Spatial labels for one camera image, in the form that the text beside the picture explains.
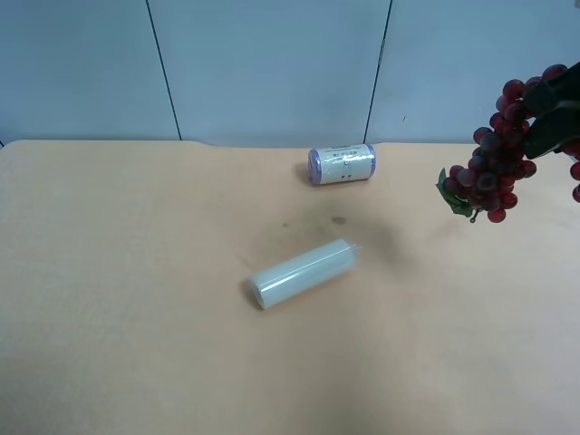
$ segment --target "cylindrical container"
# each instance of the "cylindrical container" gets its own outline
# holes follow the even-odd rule
[[[377,167],[372,145],[352,145],[310,150],[308,174],[312,184],[369,179]]]
[[[346,272],[355,260],[354,245],[335,240],[254,275],[254,293],[267,309]]]

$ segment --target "red grape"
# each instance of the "red grape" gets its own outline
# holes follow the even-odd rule
[[[480,208],[483,206],[483,201],[481,198],[471,196],[469,197],[469,204],[471,204],[473,208]]]
[[[480,143],[481,139],[488,133],[491,133],[491,130],[488,127],[479,127],[473,132],[473,140],[476,143]]]
[[[522,101],[513,102],[506,108],[504,116],[510,122],[521,124],[527,116],[526,106]]]
[[[570,175],[573,179],[580,181],[580,161],[577,161],[572,168],[570,168]]]
[[[514,154],[514,160],[520,161],[526,156],[526,153],[523,150],[516,150]]]
[[[506,218],[506,210],[500,208],[499,210],[489,211],[488,219],[494,224],[498,224]]]
[[[497,129],[498,125],[501,124],[501,122],[504,120],[504,117],[501,116],[501,113],[499,113],[498,111],[496,111],[491,118],[489,118],[489,125],[493,128],[493,129]]]
[[[468,162],[468,168],[474,170],[476,172],[481,172],[483,169],[486,168],[488,162],[486,161],[485,157],[476,156],[472,157]]]
[[[510,177],[509,175],[504,175],[503,177],[499,178],[499,184],[502,188],[509,188],[516,184],[516,178]]]
[[[514,191],[514,187],[513,186],[506,186],[506,187],[501,188],[499,190],[499,193],[506,194],[506,193],[511,193],[513,191]]]
[[[518,161],[510,166],[510,172],[514,179],[524,179],[526,177],[526,166],[523,161]]]
[[[504,86],[504,95],[511,102],[520,98],[524,94],[526,85],[521,80],[510,80]]]
[[[524,170],[526,171],[526,178],[529,179],[532,175],[537,172],[536,163],[531,160],[525,160],[522,162],[524,164]]]
[[[507,122],[505,119],[503,119],[502,122],[498,122],[498,124],[496,125],[495,131],[496,134],[504,134],[506,131],[513,129],[514,127]]]
[[[491,170],[496,175],[505,175],[508,173],[508,165],[503,161],[493,159],[489,161],[489,170]]]
[[[493,198],[483,205],[483,209],[486,211],[495,211],[501,208],[501,199]]]
[[[565,73],[566,70],[567,70],[566,66],[562,64],[548,66],[544,71],[544,73],[542,74],[542,79],[544,80],[553,79],[554,77],[557,77],[558,75]]]
[[[457,181],[464,188],[470,188],[475,183],[475,172],[471,169],[462,169],[457,174]]]
[[[517,196],[513,193],[507,193],[501,197],[501,207],[509,210],[517,205]]]
[[[459,171],[462,169],[463,169],[463,167],[461,165],[453,165],[449,169],[449,178],[450,179],[457,179],[457,174],[459,174]]]
[[[526,90],[524,91],[524,95],[530,93],[536,86],[538,86],[542,82],[541,77],[532,77],[526,82]]]
[[[515,148],[524,140],[524,131],[521,129],[504,131],[503,139],[508,148]]]
[[[489,192],[498,186],[498,177],[491,172],[485,172],[478,178],[477,187],[482,192]]]
[[[450,178],[446,178],[445,181],[443,181],[443,189],[451,195],[458,195],[461,192],[461,186],[459,183]]]
[[[495,151],[501,145],[501,139],[496,133],[489,132],[483,138],[481,138],[481,142],[479,146],[484,151]]]
[[[458,194],[458,197],[462,198],[462,199],[467,199],[469,196],[469,189],[468,188],[464,188],[463,186],[459,185],[460,191]]]
[[[503,112],[508,108],[509,100],[502,95],[496,100],[496,109],[498,109],[499,113],[503,114]]]
[[[568,156],[580,157],[580,141],[572,141],[562,148]]]

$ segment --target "wall seam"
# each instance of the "wall seam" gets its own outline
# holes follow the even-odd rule
[[[374,75],[374,84],[372,85],[371,104],[369,105],[369,113],[366,118],[366,125],[364,127],[364,137],[362,143],[366,143],[366,137],[369,133],[369,124],[371,123],[372,106],[374,105],[374,94],[377,91],[377,82],[379,81],[379,73],[381,72],[382,55],[384,52],[385,41],[387,40],[387,29],[389,28],[389,21],[391,20],[392,4],[395,0],[389,3],[389,10],[387,11],[387,18],[384,23],[384,32],[382,33],[381,49],[379,51],[379,60],[377,61],[377,71]]]
[[[159,56],[159,62],[161,64],[161,70],[163,71],[163,79],[165,80],[165,87],[167,89],[167,95],[169,96],[169,104],[171,105],[171,111],[173,112],[173,120],[175,121],[175,127],[178,131],[179,140],[181,138],[181,129],[179,128],[178,115],[175,112],[175,105],[173,104],[173,96],[171,95],[171,88],[169,87],[169,80],[167,78],[167,72],[165,71],[165,63],[163,62],[163,56],[161,55],[160,40],[157,37],[157,31],[155,30],[155,23],[153,23],[153,14],[151,13],[151,7],[149,5],[149,0],[145,0],[145,5],[147,5],[147,12],[149,14],[149,21],[151,23],[151,30],[153,31],[153,37],[155,38],[155,45],[157,46],[157,54]]]

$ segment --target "grape stem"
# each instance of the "grape stem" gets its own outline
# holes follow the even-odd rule
[[[469,222],[471,222],[472,224],[475,224],[475,219],[478,218],[478,214],[480,211],[481,211],[480,209],[475,210],[475,215],[473,215],[473,217],[469,220]]]

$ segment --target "label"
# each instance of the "label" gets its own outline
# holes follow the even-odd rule
[[[317,151],[322,168],[320,184],[367,179],[371,176],[374,156],[366,145],[323,148]]]

